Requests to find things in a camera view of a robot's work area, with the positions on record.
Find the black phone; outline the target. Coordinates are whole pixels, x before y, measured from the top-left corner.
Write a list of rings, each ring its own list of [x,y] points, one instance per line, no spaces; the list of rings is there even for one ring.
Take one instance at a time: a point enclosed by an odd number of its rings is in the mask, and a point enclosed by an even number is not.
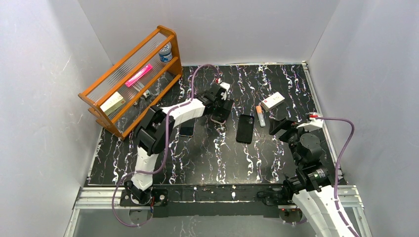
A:
[[[180,125],[179,135],[182,137],[192,137],[194,135],[196,119],[190,119]]]

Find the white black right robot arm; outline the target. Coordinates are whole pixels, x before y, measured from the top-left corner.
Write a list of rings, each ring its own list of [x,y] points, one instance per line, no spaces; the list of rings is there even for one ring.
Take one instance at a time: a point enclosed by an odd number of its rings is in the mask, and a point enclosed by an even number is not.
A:
[[[283,131],[279,140],[288,144],[296,164],[296,176],[283,182],[283,195],[292,201],[306,217],[318,237],[357,237],[338,197],[338,170],[341,157],[353,134],[354,124],[341,118],[351,126],[351,132],[342,147],[335,164],[335,173],[323,165],[324,151],[314,130],[323,127],[329,117],[319,113],[308,113],[307,121],[300,123],[287,118],[270,119],[269,133]]]

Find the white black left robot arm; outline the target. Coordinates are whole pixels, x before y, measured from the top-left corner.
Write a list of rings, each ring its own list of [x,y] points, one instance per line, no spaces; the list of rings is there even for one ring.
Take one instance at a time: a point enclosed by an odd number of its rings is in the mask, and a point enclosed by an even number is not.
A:
[[[140,205],[147,205],[151,199],[153,175],[162,171],[156,169],[160,153],[168,155],[172,130],[190,120],[210,115],[214,122],[224,124],[228,119],[233,100],[228,97],[230,84],[215,83],[209,90],[194,95],[185,102],[169,107],[152,106],[135,129],[138,140],[137,158],[133,175],[124,182],[125,190]]]

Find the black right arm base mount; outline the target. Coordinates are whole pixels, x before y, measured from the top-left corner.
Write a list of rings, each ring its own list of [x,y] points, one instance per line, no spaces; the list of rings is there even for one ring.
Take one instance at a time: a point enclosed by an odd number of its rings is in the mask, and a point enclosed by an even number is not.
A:
[[[256,197],[266,206],[288,204],[287,195],[283,188],[268,188],[256,193]]]

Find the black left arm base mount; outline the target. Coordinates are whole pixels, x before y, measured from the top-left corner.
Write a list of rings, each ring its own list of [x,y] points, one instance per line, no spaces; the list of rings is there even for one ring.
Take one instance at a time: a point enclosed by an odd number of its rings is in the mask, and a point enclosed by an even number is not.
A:
[[[152,197],[153,206],[167,206],[168,204],[168,190],[167,189],[152,189],[151,197]]]

